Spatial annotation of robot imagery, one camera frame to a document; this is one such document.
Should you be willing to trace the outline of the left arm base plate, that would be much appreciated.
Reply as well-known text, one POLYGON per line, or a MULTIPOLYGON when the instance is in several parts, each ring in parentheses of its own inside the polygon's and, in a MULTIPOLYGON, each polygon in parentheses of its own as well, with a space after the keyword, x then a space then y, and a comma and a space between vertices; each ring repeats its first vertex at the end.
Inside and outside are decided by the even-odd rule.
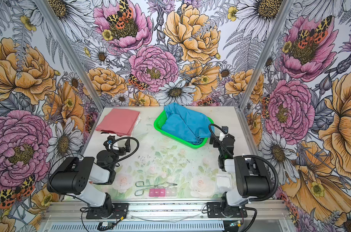
POLYGON ((127 217, 128 203, 113 203, 110 206, 89 208, 86 219, 121 219, 127 217))

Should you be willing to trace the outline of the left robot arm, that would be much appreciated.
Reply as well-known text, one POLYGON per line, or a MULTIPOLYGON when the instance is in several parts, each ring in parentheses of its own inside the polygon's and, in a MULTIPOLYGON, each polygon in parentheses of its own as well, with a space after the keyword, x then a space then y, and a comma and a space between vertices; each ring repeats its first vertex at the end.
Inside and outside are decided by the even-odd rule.
POLYGON ((116 145, 117 139, 109 136, 105 149, 97 157, 69 157, 48 178, 47 189, 59 195, 68 195, 88 205, 87 219, 113 218, 114 205, 109 193, 94 187, 111 185, 116 177, 115 166, 121 156, 131 151, 130 140, 124 147, 116 145))

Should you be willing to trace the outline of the blue t-shirt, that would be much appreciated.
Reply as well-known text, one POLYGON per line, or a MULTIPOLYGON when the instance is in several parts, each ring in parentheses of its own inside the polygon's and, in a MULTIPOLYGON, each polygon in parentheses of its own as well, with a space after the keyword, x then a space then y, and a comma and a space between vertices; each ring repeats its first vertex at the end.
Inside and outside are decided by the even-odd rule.
POLYGON ((211 122, 206 115, 177 103, 165 106, 164 110, 167 119, 161 129, 170 135, 193 145, 199 145, 211 136, 208 128, 211 122))

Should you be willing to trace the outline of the green plastic basket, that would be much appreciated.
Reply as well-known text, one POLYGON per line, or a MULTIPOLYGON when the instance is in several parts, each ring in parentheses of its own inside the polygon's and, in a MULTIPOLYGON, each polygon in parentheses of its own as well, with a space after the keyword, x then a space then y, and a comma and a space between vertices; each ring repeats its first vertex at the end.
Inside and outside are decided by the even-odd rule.
POLYGON ((197 115, 168 114, 163 110, 155 119, 154 128, 165 135, 187 147, 198 149, 203 147, 211 137, 208 129, 212 119, 198 112, 197 115))

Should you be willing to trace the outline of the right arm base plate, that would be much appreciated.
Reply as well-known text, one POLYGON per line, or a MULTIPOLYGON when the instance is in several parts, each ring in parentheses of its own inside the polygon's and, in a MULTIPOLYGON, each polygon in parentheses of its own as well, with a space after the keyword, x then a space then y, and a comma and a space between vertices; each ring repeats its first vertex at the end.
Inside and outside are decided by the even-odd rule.
POLYGON ((208 202, 206 204, 208 218, 246 218, 247 211, 236 206, 222 206, 221 203, 208 202))

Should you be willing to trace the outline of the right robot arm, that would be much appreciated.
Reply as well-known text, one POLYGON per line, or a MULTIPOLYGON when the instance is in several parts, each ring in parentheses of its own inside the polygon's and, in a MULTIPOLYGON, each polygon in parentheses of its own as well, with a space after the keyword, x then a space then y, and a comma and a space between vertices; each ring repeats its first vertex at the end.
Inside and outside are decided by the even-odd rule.
POLYGON ((268 160, 255 155, 234 156, 234 137, 211 135, 210 144, 218 148, 218 166, 225 174, 217 178, 218 190, 223 192, 220 203, 208 203, 210 218, 243 218, 244 207, 251 202, 266 201, 277 191, 278 173, 268 160))

